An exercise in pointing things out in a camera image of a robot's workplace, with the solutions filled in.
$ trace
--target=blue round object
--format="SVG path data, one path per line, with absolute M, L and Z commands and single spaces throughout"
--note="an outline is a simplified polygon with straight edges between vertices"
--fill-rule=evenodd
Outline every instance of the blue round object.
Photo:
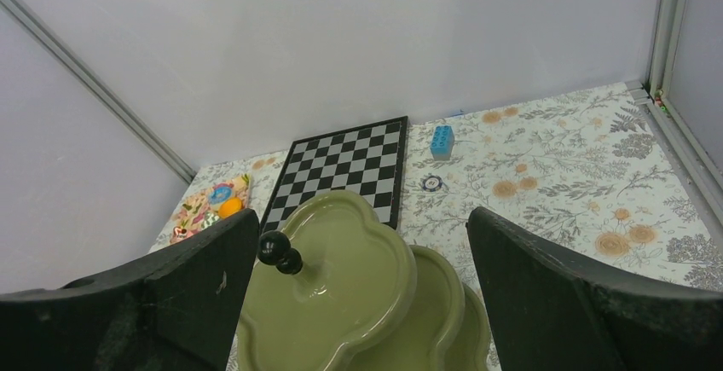
M 429 175 L 422 179 L 422 190 L 425 192 L 436 192 L 442 188 L 443 184 L 442 179 L 437 175 Z
M 231 199 L 233 195 L 234 191 L 231 190 L 230 187 L 222 186 L 220 188 L 216 188 L 213 193 L 208 195 L 208 202 L 211 204 L 223 203 L 226 200 Z

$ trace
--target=leaf pattern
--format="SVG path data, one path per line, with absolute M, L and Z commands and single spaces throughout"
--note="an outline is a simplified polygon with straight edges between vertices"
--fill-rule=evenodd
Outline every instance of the leaf pattern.
M 429 153 L 437 125 L 454 130 L 450 160 Z M 723 258 L 624 84 L 411 125 L 408 134 L 398 232 L 440 252 L 480 295 L 465 230 L 478 206 L 620 269 L 723 291 Z M 187 194 L 249 171 L 250 207 L 262 216 L 285 158 L 206 166 Z M 429 175 L 442 178 L 440 190 L 421 188 Z M 239 369 L 235 352 L 229 371 Z M 500 369 L 494 342 L 487 363 Z

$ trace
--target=checkerboard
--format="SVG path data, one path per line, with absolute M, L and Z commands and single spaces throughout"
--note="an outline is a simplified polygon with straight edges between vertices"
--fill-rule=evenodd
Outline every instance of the checkerboard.
M 360 194 L 379 221 L 399 218 L 407 117 L 295 141 L 286 157 L 262 232 L 278 229 L 297 206 L 317 194 L 346 189 Z

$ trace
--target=olive green plate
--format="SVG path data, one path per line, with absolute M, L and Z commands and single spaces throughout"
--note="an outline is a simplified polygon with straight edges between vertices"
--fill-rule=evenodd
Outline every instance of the olive green plate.
M 466 284 L 465 320 L 444 359 L 445 369 L 487 371 L 487 354 L 492 336 L 482 301 Z
M 319 194 L 281 230 L 300 253 L 296 275 L 256 263 L 239 319 L 240 369 L 344 369 L 386 338 L 412 304 L 412 252 L 348 191 Z
M 439 253 L 422 246 L 412 246 L 412 252 L 417 293 L 407 316 L 387 339 L 357 354 L 347 371 L 442 369 L 465 313 L 462 283 Z

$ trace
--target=black knob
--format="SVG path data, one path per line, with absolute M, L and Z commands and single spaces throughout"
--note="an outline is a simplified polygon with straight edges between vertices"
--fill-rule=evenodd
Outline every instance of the black knob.
M 271 230 L 258 238 L 258 260 L 276 268 L 285 275 L 301 271 L 301 254 L 292 247 L 289 238 L 278 230 Z

